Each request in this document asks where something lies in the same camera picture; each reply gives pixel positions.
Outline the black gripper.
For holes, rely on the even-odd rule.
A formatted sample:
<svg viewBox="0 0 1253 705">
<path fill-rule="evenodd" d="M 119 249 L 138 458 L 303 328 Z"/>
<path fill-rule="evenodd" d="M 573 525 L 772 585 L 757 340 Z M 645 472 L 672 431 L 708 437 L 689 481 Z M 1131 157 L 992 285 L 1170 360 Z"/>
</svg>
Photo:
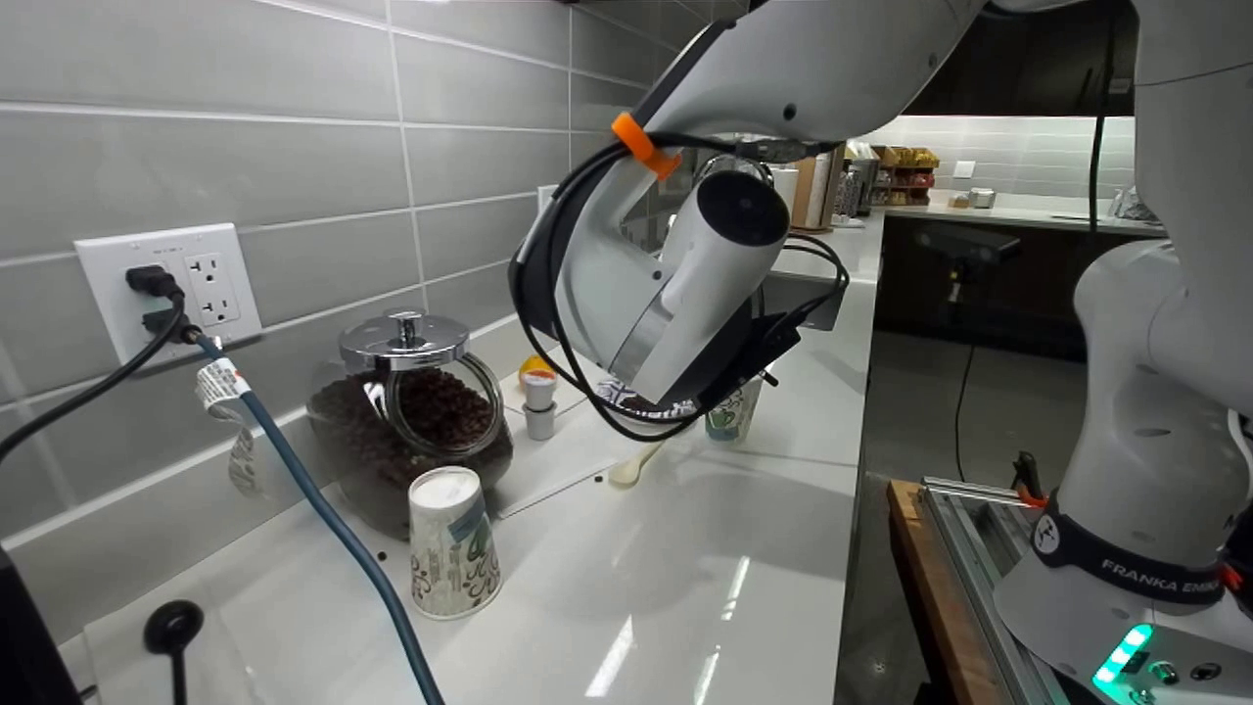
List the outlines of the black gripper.
<svg viewBox="0 0 1253 705">
<path fill-rule="evenodd" d="M 728 400 L 740 383 L 765 374 L 799 340 L 799 313 L 757 313 L 740 305 L 728 326 L 695 352 L 695 360 L 678 378 L 660 400 L 631 391 L 621 400 L 626 417 L 671 424 L 685 417 L 705 417 Z"/>
</svg>

